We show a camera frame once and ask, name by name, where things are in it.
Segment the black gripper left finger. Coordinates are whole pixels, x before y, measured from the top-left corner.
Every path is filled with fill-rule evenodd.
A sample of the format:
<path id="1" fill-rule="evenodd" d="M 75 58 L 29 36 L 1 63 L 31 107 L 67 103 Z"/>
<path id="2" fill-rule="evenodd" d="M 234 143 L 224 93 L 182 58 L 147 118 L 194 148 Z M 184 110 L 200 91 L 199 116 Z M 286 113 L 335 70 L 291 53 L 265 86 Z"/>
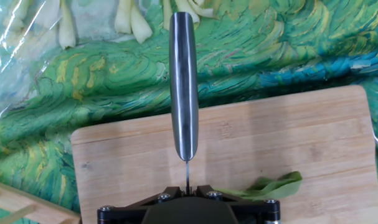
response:
<path id="1" fill-rule="evenodd" d="M 146 212 L 159 203 L 167 202 L 173 199 L 181 198 L 182 190 L 180 187 L 166 187 L 159 194 L 153 195 L 139 202 L 133 203 L 125 207 L 115 207 L 112 205 L 104 205 L 97 209 L 97 223 L 123 223 L 127 220 L 143 219 Z"/>

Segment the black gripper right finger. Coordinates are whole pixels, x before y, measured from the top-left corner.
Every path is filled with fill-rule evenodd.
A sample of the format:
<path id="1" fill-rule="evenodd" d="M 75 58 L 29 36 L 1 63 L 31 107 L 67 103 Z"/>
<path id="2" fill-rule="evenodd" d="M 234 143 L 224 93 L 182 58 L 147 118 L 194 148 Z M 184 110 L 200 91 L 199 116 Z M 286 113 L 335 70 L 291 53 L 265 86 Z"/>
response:
<path id="1" fill-rule="evenodd" d="M 255 199 L 236 190 L 217 190 L 210 185 L 196 188 L 200 198 L 199 223 L 280 223 L 280 202 L 275 199 Z"/>

